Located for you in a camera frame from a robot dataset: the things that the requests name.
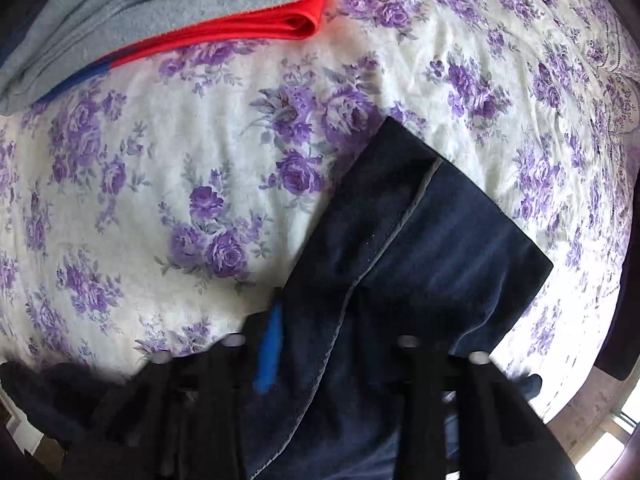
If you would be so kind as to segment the red folded garment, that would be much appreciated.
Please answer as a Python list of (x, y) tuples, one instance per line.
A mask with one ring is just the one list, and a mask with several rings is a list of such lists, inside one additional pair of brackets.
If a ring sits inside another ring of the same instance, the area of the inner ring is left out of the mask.
[(207, 41), (238, 39), (302, 40), (318, 32), (326, 0), (297, 0), (282, 6), (232, 14), (165, 32), (110, 53), (107, 68), (138, 58)]

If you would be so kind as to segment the grey folded garment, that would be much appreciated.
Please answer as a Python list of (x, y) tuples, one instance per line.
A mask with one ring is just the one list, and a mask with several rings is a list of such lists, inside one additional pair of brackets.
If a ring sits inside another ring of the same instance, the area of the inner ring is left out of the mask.
[(1, 113), (22, 110), (114, 52), (214, 18), (298, 0), (2, 0)]

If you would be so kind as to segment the navy pants with white stripe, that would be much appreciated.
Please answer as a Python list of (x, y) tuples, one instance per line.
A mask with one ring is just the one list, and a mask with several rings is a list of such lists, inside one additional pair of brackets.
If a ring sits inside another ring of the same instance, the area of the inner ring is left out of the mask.
[[(545, 479), (564, 462), (491, 352), (550, 260), (470, 179), (386, 119), (341, 180), (270, 308), (208, 350), (153, 354), (122, 385), (15, 362), (1, 383), (68, 446), (64, 479), (441, 479), (444, 394), (467, 479)], [(256, 393), (269, 311), (277, 379)]]

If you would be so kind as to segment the purple floral bedsheet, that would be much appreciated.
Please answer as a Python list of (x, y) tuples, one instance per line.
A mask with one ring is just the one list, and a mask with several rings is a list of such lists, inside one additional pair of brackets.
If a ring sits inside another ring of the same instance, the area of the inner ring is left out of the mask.
[(552, 418), (612, 321), (639, 49), (608, 0), (330, 0), (316, 36), (152, 56), (1, 122), (1, 354), (125, 376), (282, 285), (385, 117), (471, 178), (553, 271), (494, 358)]

